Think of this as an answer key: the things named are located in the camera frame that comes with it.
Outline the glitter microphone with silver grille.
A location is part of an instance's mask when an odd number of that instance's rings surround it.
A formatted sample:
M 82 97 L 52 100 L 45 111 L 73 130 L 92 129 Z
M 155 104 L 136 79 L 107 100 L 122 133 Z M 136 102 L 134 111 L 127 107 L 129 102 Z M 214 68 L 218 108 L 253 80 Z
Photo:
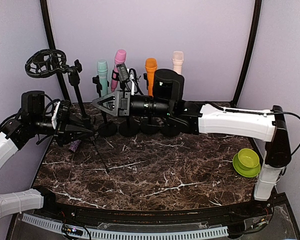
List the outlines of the glitter microphone with silver grille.
M 80 144 L 81 144 L 81 140 L 73 141 L 73 142 L 70 144 L 68 150 L 69 150 L 71 153 L 75 153 L 75 152 L 77 151 L 78 147 L 80 146 Z

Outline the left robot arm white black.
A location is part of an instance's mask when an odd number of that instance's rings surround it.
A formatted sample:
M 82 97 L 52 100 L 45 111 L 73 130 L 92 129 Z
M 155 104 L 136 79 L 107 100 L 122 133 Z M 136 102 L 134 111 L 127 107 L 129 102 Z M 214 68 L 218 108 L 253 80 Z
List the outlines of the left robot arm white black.
M 0 170 L 35 136 L 52 137 L 60 147 L 77 140 L 93 139 L 93 127 L 71 113 L 68 100 L 55 99 L 46 104 L 46 98 L 42 90 L 23 93 L 18 112 L 0 124 Z M 61 208 L 53 201 L 55 198 L 45 187 L 0 194 L 0 219 L 35 209 L 57 218 Z

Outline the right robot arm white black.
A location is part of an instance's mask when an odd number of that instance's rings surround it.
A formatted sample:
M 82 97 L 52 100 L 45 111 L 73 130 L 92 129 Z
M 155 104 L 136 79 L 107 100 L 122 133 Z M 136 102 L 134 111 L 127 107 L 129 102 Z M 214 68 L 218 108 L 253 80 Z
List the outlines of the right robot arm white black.
M 169 127 L 186 134 L 225 134 L 259 139 L 265 142 L 265 156 L 254 187 L 253 200 L 245 213 L 256 217 L 265 208 L 281 172 L 291 162 L 286 112 L 279 105 L 272 109 L 251 110 L 219 106 L 210 101 L 194 103 L 183 97 L 185 79 L 171 69 L 154 72 L 152 95 L 136 95 L 116 90 L 92 101 L 97 109 L 115 117 L 155 117 Z

